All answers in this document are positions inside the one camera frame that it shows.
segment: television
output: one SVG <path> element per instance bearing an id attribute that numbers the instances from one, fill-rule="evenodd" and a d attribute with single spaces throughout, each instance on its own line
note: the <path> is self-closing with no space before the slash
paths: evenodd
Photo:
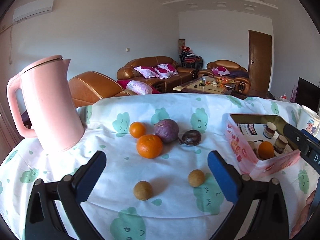
<path id="1" fill-rule="evenodd" d="M 299 78 L 296 99 L 294 102 L 301 106 L 307 106 L 316 113 L 319 113 L 320 88 L 307 80 Z"/>

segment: sofa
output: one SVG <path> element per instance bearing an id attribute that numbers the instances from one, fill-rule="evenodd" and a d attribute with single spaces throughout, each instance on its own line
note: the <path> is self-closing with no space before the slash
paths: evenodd
<path id="1" fill-rule="evenodd" d="M 214 62 L 209 62 L 207 64 L 207 69 L 199 71 L 198 78 L 202 77 L 202 76 L 219 77 L 219 76 L 215 76 L 212 72 L 213 68 L 216 68 L 219 66 L 225 67 L 227 70 L 229 70 L 230 74 L 236 70 L 248 73 L 248 71 L 244 67 L 241 67 L 236 62 L 223 59 L 223 60 L 216 60 Z M 233 80 L 236 83 L 236 87 L 235 87 L 236 92 L 242 93 L 245 95 L 247 95 L 249 93 L 250 85 L 251 85 L 251 81 L 249 78 L 238 76 L 238 77 L 233 78 Z"/>
<path id="2" fill-rule="evenodd" d="M 95 71 L 81 73 L 68 82 L 75 107 L 88 106 L 103 98 L 137 95 L 124 90 L 112 78 Z"/>
<path id="3" fill-rule="evenodd" d="M 143 67 L 156 67 L 159 64 L 172 64 L 178 74 L 173 75 L 167 79 L 160 78 L 144 78 L 138 71 L 134 68 Z M 162 92 L 168 93 L 173 92 L 173 88 L 180 86 L 183 83 L 189 82 L 196 78 L 196 70 L 193 68 L 183 68 L 179 67 L 178 63 L 170 57 L 160 56 L 160 57 L 143 57 L 134 59 L 128 62 L 124 67 L 120 68 L 117 72 L 118 80 L 131 79 L 144 82 L 150 86 L 155 87 Z"/>

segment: white wall-mounted air conditioner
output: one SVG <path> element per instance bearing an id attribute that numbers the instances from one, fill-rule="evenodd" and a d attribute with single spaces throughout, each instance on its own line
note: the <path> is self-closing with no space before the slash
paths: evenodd
<path id="1" fill-rule="evenodd" d="M 13 24 L 52 11 L 53 0 L 37 0 L 14 10 Z"/>

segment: brown wooden door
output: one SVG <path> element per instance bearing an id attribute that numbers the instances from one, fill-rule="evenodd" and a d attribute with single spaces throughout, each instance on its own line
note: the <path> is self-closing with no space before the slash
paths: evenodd
<path id="1" fill-rule="evenodd" d="M 272 36 L 249 30 L 250 88 L 266 93 L 269 90 L 272 63 Z"/>

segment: small orange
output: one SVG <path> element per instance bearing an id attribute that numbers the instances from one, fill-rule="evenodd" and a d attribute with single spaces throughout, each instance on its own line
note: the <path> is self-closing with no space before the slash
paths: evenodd
<path id="1" fill-rule="evenodd" d="M 134 137 L 134 138 L 140 138 L 142 135 L 146 134 L 146 128 L 144 127 L 143 123 L 141 122 L 133 122 L 130 125 L 129 128 L 129 133 Z"/>
<path id="2" fill-rule="evenodd" d="M 141 136 L 137 141 L 137 151 L 145 158 L 153 159 L 160 155 L 163 148 L 161 139 L 154 134 Z"/>
<path id="3" fill-rule="evenodd" d="M 273 149 L 272 143 L 265 141 L 259 145 L 258 155 L 263 160 L 270 159 L 275 156 L 275 150 Z"/>

